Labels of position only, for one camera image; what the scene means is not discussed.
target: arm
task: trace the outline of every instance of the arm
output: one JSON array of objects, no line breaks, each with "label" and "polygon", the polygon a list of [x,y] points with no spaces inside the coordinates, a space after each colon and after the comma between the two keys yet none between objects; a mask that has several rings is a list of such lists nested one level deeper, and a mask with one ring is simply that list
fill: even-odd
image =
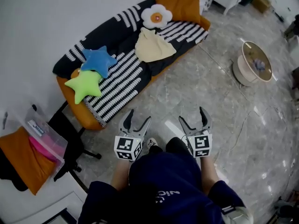
[{"label": "arm", "polygon": [[129,184],[129,169],[130,162],[128,160],[118,160],[111,186],[120,191],[126,188]]},{"label": "arm", "polygon": [[202,189],[208,195],[214,184],[219,181],[219,177],[210,156],[200,158],[200,165]]}]

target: white flower pillow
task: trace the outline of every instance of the white flower pillow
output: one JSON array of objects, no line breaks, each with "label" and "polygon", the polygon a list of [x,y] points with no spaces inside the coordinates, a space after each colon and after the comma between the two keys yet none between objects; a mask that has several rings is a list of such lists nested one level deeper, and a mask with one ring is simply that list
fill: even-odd
[{"label": "white flower pillow", "polygon": [[148,29],[162,28],[171,21],[172,13],[171,11],[166,10],[163,5],[154,4],[151,8],[143,10],[141,18],[143,19],[143,25]]}]

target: shirt sleeve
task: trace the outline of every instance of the shirt sleeve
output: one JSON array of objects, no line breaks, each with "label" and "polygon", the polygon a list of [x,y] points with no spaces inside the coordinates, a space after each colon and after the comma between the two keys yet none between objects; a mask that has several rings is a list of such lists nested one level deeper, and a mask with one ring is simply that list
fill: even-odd
[{"label": "shirt sleeve", "polygon": [[215,183],[208,197],[221,209],[228,206],[245,207],[241,198],[224,181]]},{"label": "shirt sleeve", "polygon": [[91,224],[107,220],[117,196],[118,191],[111,185],[99,181],[92,182],[78,224]]}]

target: navy blue shirt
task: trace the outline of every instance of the navy blue shirt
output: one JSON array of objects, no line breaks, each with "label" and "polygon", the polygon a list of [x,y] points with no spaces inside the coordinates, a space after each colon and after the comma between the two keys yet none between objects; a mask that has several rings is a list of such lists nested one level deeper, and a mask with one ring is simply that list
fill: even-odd
[{"label": "navy blue shirt", "polygon": [[[155,187],[153,202],[158,214],[174,224],[222,224],[222,208],[230,205],[244,206],[224,181],[217,182],[206,196],[202,192],[200,168],[191,155],[167,152],[145,155],[132,164],[129,184],[131,189],[143,185]],[[140,198],[143,195],[146,196],[146,190],[139,192]],[[107,208],[109,201],[116,196],[118,192],[112,186],[93,182],[78,223],[105,220],[104,216],[100,216],[99,210]]]}]

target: blue star pillow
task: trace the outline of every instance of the blue star pillow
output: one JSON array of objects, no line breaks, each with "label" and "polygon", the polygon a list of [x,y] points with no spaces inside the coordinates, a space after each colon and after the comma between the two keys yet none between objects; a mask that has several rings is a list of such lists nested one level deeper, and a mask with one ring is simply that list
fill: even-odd
[{"label": "blue star pillow", "polygon": [[108,77],[108,67],[117,63],[117,60],[108,54],[106,46],[98,50],[84,49],[82,52],[86,62],[82,65],[81,70],[95,70],[104,78]]}]

